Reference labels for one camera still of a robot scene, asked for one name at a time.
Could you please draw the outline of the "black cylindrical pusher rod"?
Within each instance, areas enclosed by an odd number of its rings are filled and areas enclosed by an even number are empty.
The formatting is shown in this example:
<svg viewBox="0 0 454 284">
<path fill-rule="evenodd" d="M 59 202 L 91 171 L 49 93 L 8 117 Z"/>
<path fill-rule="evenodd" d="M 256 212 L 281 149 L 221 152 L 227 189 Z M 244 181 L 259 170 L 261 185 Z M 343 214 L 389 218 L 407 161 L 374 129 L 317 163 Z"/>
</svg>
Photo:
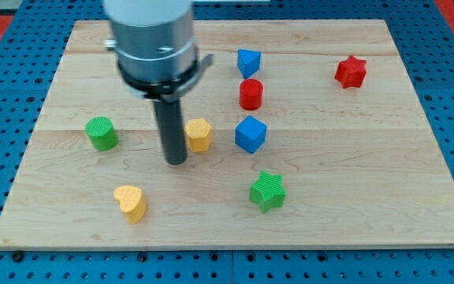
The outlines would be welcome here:
<svg viewBox="0 0 454 284">
<path fill-rule="evenodd" d="M 153 108 L 165 160 L 179 165 L 187 158 L 180 101 L 154 101 Z"/>
</svg>

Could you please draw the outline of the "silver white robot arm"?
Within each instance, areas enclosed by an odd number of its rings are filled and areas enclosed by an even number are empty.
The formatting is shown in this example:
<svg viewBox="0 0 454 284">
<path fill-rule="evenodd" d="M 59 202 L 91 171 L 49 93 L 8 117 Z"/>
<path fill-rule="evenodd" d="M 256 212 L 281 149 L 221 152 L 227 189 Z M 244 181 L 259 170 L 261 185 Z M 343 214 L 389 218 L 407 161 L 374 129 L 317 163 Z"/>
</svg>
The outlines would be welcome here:
<svg viewBox="0 0 454 284">
<path fill-rule="evenodd" d="M 153 101 L 165 160 L 187 158 L 180 98 L 193 89 L 214 56 L 199 58 L 191 0 L 103 0 L 124 82 Z"/>
</svg>

